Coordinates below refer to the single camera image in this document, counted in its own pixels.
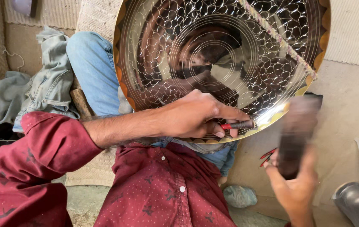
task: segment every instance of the sleeve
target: sleeve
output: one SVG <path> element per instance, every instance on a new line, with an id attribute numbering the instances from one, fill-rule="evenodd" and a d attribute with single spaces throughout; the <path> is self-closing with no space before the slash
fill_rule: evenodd
<path id="1" fill-rule="evenodd" d="M 82 124 L 53 113 L 22 118 L 26 136 L 0 147 L 0 226 L 71 226 L 67 191 L 56 179 L 101 149 Z"/>

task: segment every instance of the knee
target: knee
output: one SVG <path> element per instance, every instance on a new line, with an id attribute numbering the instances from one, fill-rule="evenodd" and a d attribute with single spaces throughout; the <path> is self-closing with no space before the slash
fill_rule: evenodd
<path id="1" fill-rule="evenodd" d="M 66 46 L 67 55 L 77 54 L 79 51 L 86 52 L 92 44 L 101 40 L 100 35 L 95 32 L 78 32 L 69 39 Z"/>

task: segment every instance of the scalloped border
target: scalloped border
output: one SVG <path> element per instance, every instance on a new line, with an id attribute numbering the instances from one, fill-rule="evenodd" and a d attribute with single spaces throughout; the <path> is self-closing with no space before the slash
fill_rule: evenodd
<path id="1" fill-rule="evenodd" d="M 122 80 L 122 70 L 118 66 L 120 55 L 119 55 L 118 48 L 116 48 L 116 45 L 118 44 L 118 42 L 119 42 L 119 40 L 121 38 L 121 31 L 118 28 L 118 25 L 126 15 L 126 5 L 125 5 L 125 3 L 127 1 L 128 0 L 123 0 L 122 1 L 121 7 L 119 9 L 118 16 L 116 17 L 114 40 L 113 40 L 113 46 L 114 46 L 114 48 L 113 48 L 113 56 L 114 56 L 114 65 L 115 65 L 116 77 L 118 78 L 119 84 L 121 85 L 122 92 L 125 95 L 125 97 L 127 98 L 128 102 L 132 106 L 132 108 L 135 111 L 138 111 L 138 110 L 136 110 L 135 101 L 131 97 L 128 97 L 128 89 L 127 89 L 126 84 L 121 82 L 121 80 Z M 321 20 L 321 26 L 323 28 L 325 28 L 326 31 L 321 36 L 321 38 L 319 40 L 319 47 L 322 49 L 322 52 L 319 53 L 314 59 L 314 64 L 313 65 L 315 67 L 315 72 L 318 72 L 319 67 L 321 66 L 322 61 L 324 59 L 326 49 L 328 47 L 329 34 L 330 34 L 330 31 L 331 31 L 331 4 L 330 4 L 329 0 L 318 0 L 318 3 L 321 6 L 323 6 L 324 8 L 326 8 L 326 10 L 324 12 L 324 15 L 322 16 L 322 20 Z M 306 81 L 306 85 L 304 87 L 298 89 L 296 91 L 296 93 L 295 93 L 295 96 L 304 95 L 304 93 L 308 90 L 308 87 L 313 82 L 313 79 L 310 76 L 307 76 L 305 81 Z M 181 139 L 183 141 L 190 142 L 190 143 L 201 143 L 201 144 L 227 143 L 227 142 L 243 139 L 243 138 L 248 137 L 250 135 L 253 135 L 253 134 L 267 128 L 271 124 L 273 124 L 275 121 L 277 121 L 279 118 L 281 118 L 285 113 L 287 113 L 288 107 L 289 107 L 289 105 L 286 104 L 285 107 L 283 108 L 282 112 L 278 112 L 278 113 L 274 114 L 269 123 L 262 124 L 256 129 L 249 130 L 244 135 L 242 135 L 242 136 L 239 135 L 235 139 L 231 139 L 231 138 L 221 138 L 221 139 L 178 138 L 178 139 Z"/>

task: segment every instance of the blue jeans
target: blue jeans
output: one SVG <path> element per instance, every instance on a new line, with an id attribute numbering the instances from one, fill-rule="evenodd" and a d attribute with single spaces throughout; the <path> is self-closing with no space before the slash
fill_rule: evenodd
<path id="1" fill-rule="evenodd" d="M 98 115 L 119 115 L 118 87 L 112 44 L 94 32 L 74 34 L 66 47 L 73 71 L 86 96 L 88 104 Z M 214 154 L 197 155 L 214 163 L 223 176 L 234 163 L 237 142 L 232 142 Z"/>

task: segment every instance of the rope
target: rope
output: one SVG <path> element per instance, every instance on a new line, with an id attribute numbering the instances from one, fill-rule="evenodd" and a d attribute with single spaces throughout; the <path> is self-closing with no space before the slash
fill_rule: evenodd
<path id="1" fill-rule="evenodd" d="M 3 54 L 7 54 L 8 56 L 11 56 L 11 57 L 13 57 L 14 55 L 17 55 L 17 56 L 19 56 L 19 57 L 21 58 L 21 60 L 22 60 L 22 65 L 17 67 L 17 71 L 20 71 L 20 68 L 23 67 L 24 64 L 25 64 L 25 63 L 24 63 L 24 59 L 21 57 L 21 55 L 16 54 L 16 53 L 10 54 L 10 53 L 6 50 L 6 47 L 5 47 L 5 46 L 2 46 L 2 47 L 4 48 Z"/>
<path id="2" fill-rule="evenodd" d="M 274 29 L 246 0 L 238 0 L 238 2 L 244 7 L 244 9 L 247 10 L 248 14 L 280 44 L 281 47 L 286 48 L 287 53 L 290 54 L 294 60 L 304 66 L 305 71 L 312 77 L 313 80 L 317 79 L 317 73 L 303 59 L 303 57 L 298 55 L 298 53 L 287 43 L 287 41 L 283 39 L 276 29 Z"/>

